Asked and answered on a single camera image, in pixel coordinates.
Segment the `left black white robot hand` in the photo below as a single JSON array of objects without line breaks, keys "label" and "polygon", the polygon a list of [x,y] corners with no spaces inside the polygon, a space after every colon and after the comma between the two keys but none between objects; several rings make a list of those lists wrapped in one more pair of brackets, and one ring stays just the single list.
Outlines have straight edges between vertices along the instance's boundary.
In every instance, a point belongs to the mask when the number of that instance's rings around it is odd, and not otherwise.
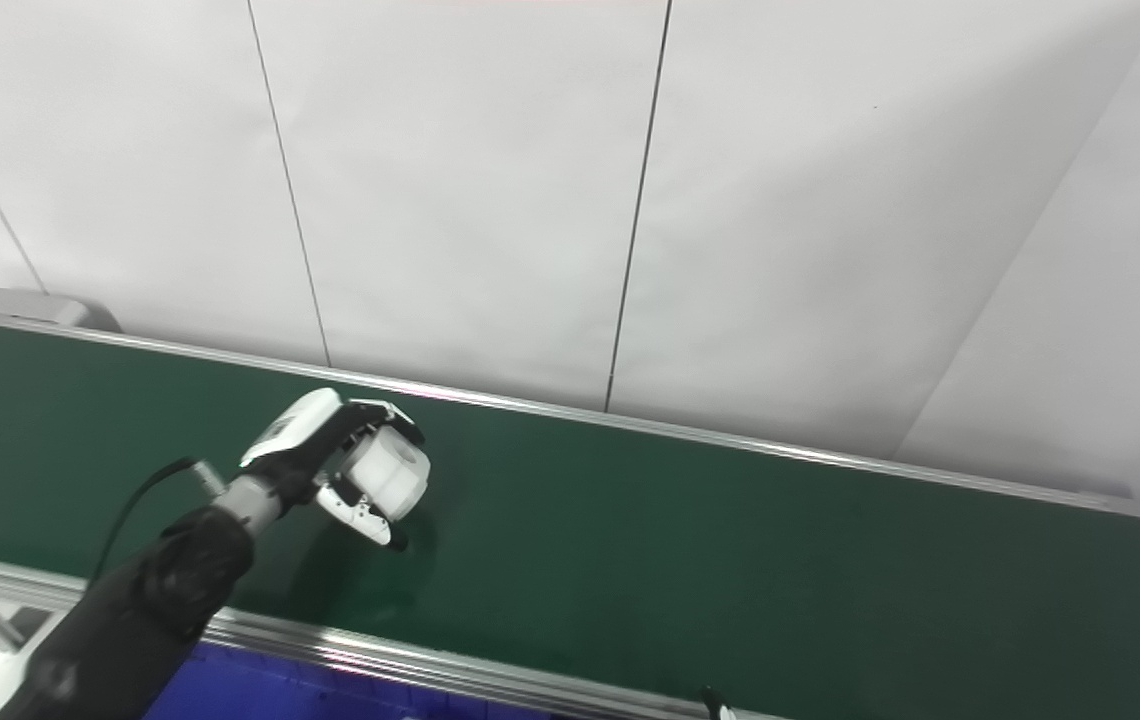
[{"label": "left black white robot hand", "polygon": [[253,497],[280,515],[315,504],[343,527],[401,553],[407,537],[397,521],[427,492],[425,442],[392,402],[314,388],[260,433],[233,480],[250,477]]}]

